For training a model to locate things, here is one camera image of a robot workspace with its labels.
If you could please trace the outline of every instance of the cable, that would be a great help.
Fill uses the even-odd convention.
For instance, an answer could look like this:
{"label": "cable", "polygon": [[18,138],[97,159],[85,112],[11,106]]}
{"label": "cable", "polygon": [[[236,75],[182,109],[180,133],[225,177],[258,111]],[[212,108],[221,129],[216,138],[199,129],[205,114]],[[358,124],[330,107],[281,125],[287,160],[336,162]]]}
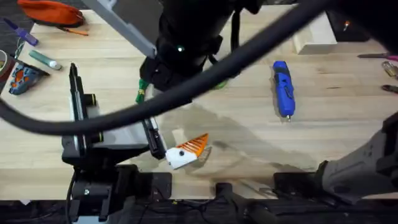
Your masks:
{"label": "cable", "polygon": [[45,215],[41,215],[39,217],[34,217],[34,218],[18,218],[18,219],[10,219],[10,220],[5,220],[5,223],[30,223],[38,220],[42,220],[44,218],[48,218],[53,216],[54,214],[58,213],[63,207],[62,206],[52,206],[47,210],[48,213]]}
{"label": "cable", "polygon": [[98,133],[157,116],[182,106],[188,99],[195,98],[227,78],[233,77],[244,67],[258,60],[290,37],[295,31],[301,29],[332,2],[335,2],[335,0],[303,1],[216,65],[201,74],[195,75],[185,83],[137,106],[131,106],[105,116],[83,121],[50,122],[39,121],[20,114],[1,99],[0,117],[26,131],[60,136]]}
{"label": "cable", "polygon": [[380,214],[393,214],[397,213],[397,210],[391,211],[375,211],[375,210],[309,210],[309,211],[302,211],[302,212],[282,212],[277,213],[275,216],[282,217],[282,216],[292,216],[292,215],[311,215],[311,214],[326,214],[326,213],[350,213],[350,214],[373,214],[373,215],[380,215]]}
{"label": "cable", "polygon": [[67,224],[72,224],[69,218],[69,206],[70,206],[70,197],[72,196],[72,188],[73,184],[75,183],[75,179],[76,179],[76,169],[74,170],[72,178],[70,179],[68,192],[67,192],[67,199],[65,201],[65,219],[67,221]]}
{"label": "cable", "polygon": [[149,206],[149,205],[146,205],[146,206],[145,206],[144,211],[142,211],[141,217],[139,218],[137,224],[141,224],[141,221],[142,221],[142,219],[144,218],[144,215],[145,215],[145,213],[146,213],[146,211],[147,211],[147,209],[148,209],[148,206]]}

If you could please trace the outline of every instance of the green marker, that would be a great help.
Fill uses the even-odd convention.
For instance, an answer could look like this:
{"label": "green marker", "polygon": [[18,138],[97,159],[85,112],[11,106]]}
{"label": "green marker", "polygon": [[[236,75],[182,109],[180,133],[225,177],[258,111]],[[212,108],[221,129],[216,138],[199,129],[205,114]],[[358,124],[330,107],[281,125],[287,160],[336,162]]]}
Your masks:
{"label": "green marker", "polygon": [[53,60],[53,59],[51,59],[51,58],[49,58],[49,57],[47,57],[47,56],[45,56],[43,54],[40,54],[40,53],[38,53],[35,50],[31,50],[29,52],[29,55],[32,58],[42,62],[43,64],[45,64],[46,66],[48,66],[48,67],[50,67],[50,68],[52,68],[54,70],[60,70],[62,68],[62,66],[60,64],[58,64],[55,60]]}

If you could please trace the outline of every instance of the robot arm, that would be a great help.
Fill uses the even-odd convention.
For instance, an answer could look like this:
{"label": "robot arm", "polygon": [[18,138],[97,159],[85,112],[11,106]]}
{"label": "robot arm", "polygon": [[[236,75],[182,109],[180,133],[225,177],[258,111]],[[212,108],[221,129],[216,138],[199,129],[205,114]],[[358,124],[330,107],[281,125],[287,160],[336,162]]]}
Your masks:
{"label": "robot arm", "polygon": [[337,206],[354,204],[365,196],[398,191],[398,113],[363,146],[315,173],[276,173],[275,193],[296,195]]}

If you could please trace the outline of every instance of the wooden tabletop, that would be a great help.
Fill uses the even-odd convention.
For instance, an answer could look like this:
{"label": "wooden tabletop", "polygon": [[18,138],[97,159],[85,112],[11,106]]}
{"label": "wooden tabletop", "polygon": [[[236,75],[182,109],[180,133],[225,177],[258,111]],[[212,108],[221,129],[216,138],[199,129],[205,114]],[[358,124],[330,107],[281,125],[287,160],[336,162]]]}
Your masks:
{"label": "wooden tabletop", "polygon": [[[285,7],[267,6],[256,16],[244,12],[241,40],[283,11]],[[134,103],[144,56],[94,12],[83,13],[88,37],[33,27],[31,33],[40,40],[34,49],[64,68],[58,72],[36,62],[28,56],[33,47],[25,44],[19,59],[51,77],[20,96],[9,94],[6,86],[3,99],[34,118],[68,120],[68,69],[74,62],[85,91],[96,94],[102,113]],[[228,23],[219,58],[229,52],[230,31]],[[297,55],[288,40],[224,89],[157,118],[169,147],[209,133],[207,158],[179,170],[150,153],[127,162],[143,171],[173,173],[173,198],[210,198],[219,181],[233,183],[245,197],[271,197],[273,173],[315,170],[325,159],[340,158],[364,144],[383,119],[398,110],[397,96],[380,89],[396,84],[381,68],[383,60],[356,57],[383,51],[370,41],[341,43],[328,55]],[[292,74],[297,108],[291,123],[279,116],[275,105],[271,69],[275,60],[287,61]],[[0,121],[0,199],[64,199],[73,170],[61,160],[60,141]]]}

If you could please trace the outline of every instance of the black cable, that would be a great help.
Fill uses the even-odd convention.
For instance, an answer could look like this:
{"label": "black cable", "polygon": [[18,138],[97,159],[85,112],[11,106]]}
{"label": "black cable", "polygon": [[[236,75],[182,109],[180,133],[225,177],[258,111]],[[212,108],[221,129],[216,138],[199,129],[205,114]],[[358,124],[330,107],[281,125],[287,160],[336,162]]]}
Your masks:
{"label": "black cable", "polygon": [[231,21],[231,51],[235,51],[239,45],[239,33],[241,30],[241,12],[243,8],[242,7],[237,7],[235,9],[234,14],[232,15],[232,21]]}
{"label": "black cable", "polygon": [[382,215],[392,214],[395,215],[397,210],[307,210],[302,212],[281,212],[275,214],[275,216],[293,216],[293,215],[312,215],[312,214],[327,214],[327,213],[349,213],[349,214],[371,214],[371,215]]}
{"label": "black cable", "polygon": [[145,208],[144,208],[144,210],[142,211],[141,217],[139,218],[137,224],[141,224],[141,221],[142,221],[142,219],[144,218],[144,215],[145,215],[145,213],[146,213],[146,211],[147,211],[147,209],[148,209],[148,206],[149,206],[149,205],[146,205],[146,206],[145,206]]}
{"label": "black cable", "polygon": [[72,178],[70,179],[69,187],[68,187],[68,192],[67,192],[67,199],[65,200],[65,219],[67,221],[67,224],[72,224],[69,218],[69,207],[70,207],[70,197],[72,196],[72,188],[73,184],[75,183],[76,179],[76,172],[77,170],[75,169],[73,171]]}
{"label": "black cable", "polygon": [[209,56],[208,56],[208,59],[209,59],[209,61],[210,61],[210,63],[212,64],[212,65],[215,65],[215,64],[217,64],[218,63],[218,60],[214,57],[214,55],[212,55],[212,54],[210,54]]}
{"label": "black cable", "polygon": [[75,135],[98,133],[119,128],[172,110],[212,89],[244,67],[270,52],[294,32],[301,29],[336,0],[308,0],[301,2],[277,21],[256,34],[216,65],[194,76],[185,83],[147,100],[111,114],[75,122],[49,122],[32,119],[10,107],[0,99],[0,117],[8,123],[33,133]]}

